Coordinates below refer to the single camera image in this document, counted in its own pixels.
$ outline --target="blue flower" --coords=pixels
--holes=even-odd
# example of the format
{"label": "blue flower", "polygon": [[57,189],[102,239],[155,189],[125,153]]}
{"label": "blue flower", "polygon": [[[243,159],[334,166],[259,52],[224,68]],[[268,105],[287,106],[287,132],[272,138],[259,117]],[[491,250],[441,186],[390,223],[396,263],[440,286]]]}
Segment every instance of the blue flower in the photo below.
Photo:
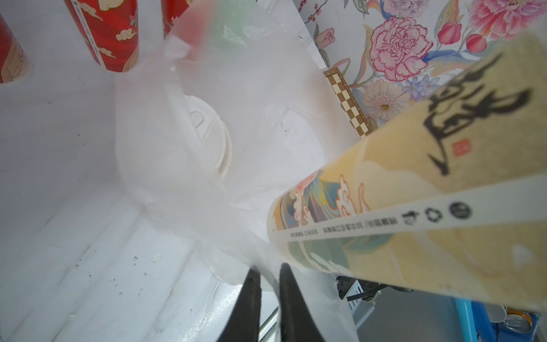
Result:
{"label": "blue flower", "polygon": [[438,81],[438,77],[433,77],[432,79],[429,79],[429,76],[425,75],[422,80],[416,84],[416,88],[420,97],[426,98],[429,94],[439,89],[441,86],[437,84]]}
{"label": "blue flower", "polygon": [[412,78],[412,81],[406,80],[405,85],[403,85],[403,91],[408,92],[410,94],[411,99],[414,101],[419,101],[422,99],[420,96],[420,91],[418,89],[418,78],[414,77]]}

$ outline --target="white lid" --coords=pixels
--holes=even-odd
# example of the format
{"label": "white lid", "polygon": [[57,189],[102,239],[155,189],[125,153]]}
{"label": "white lid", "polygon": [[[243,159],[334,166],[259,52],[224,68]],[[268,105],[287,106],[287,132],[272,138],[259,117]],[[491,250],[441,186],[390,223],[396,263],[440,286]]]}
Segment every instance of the white lid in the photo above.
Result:
{"label": "white lid", "polygon": [[232,159],[232,141],[228,128],[217,112],[204,100],[186,95],[190,109],[190,120],[194,124],[197,136],[205,150],[210,152],[214,167],[222,177],[230,168]]}
{"label": "white lid", "polygon": [[502,305],[484,303],[484,308],[492,323],[501,323],[507,318],[507,309]]}

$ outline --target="floral wallpaper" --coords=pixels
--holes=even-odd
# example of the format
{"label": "floral wallpaper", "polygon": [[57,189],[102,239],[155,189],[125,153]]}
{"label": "floral wallpaper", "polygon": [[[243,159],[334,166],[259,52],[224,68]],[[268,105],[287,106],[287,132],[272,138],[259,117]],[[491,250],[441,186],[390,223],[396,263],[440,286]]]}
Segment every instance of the floral wallpaper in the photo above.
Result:
{"label": "floral wallpaper", "polygon": [[294,0],[372,130],[547,11],[547,0]]}

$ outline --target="pink flower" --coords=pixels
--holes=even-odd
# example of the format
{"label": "pink flower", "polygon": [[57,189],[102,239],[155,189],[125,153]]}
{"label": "pink flower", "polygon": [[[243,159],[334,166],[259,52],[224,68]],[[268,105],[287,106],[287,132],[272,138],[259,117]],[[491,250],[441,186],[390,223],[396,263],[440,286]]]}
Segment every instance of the pink flower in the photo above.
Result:
{"label": "pink flower", "polygon": [[384,10],[394,16],[418,18],[428,3],[429,0],[386,0]]}
{"label": "pink flower", "polygon": [[374,69],[390,81],[404,81],[418,75],[427,63],[422,58],[433,46],[427,29],[413,18],[391,17],[374,29],[370,37],[370,60]]}
{"label": "pink flower", "polygon": [[474,0],[469,22],[483,37],[510,39],[546,11],[545,0]]}
{"label": "pink flower", "polygon": [[310,184],[313,182],[315,177],[317,177],[317,174],[319,173],[319,170],[315,171],[311,175],[304,178],[298,185],[294,188],[294,192],[297,194],[303,194],[304,190],[310,186]]}
{"label": "pink flower", "polygon": [[363,104],[368,115],[387,122],[410,105],[410,94],[395,83],[379,79],[366,86]]}
{"label": "pink flower", "polygon": [[447,22],[439,31],[437,37],[439,38],[439,43],[450,45],[459,42],[461,35],[462,24],[456,25],[455,22]]}
{"label": "pink flower", "polygon": [[486,39],[480,34],[473,33],[465,40],[467,49],[473,53],[483,52],[486,49]]}
{"label": "pink flower", "polygon": [[319,36],[317,36],[315,42],[317,43],[318,48],[324,49],[334,43],[334,40],[334,29],[331,27],[321,32]]}
{"label": "pink flower", "polygon": [[131,20],[129,25],[133,25],[134,27],[137,27],[137,13],[130,15],[129,20]]}

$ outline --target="checkered border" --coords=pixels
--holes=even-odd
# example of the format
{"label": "checkered border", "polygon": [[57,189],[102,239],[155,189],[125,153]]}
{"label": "checkered border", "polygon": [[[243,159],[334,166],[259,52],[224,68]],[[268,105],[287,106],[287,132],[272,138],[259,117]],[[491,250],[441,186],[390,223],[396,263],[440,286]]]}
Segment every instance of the checkered border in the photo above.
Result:
{"label": "checkered border", "polygon": [[357,131],[361,138],[370,134],[368,122],[365,120],[365,115],[347,87],[347,83],[338,68],[332,68],[324,72],[324,75],[329,80],[333,87],[334,93],[338,97],[342,108],[347,113],[353,128]]}

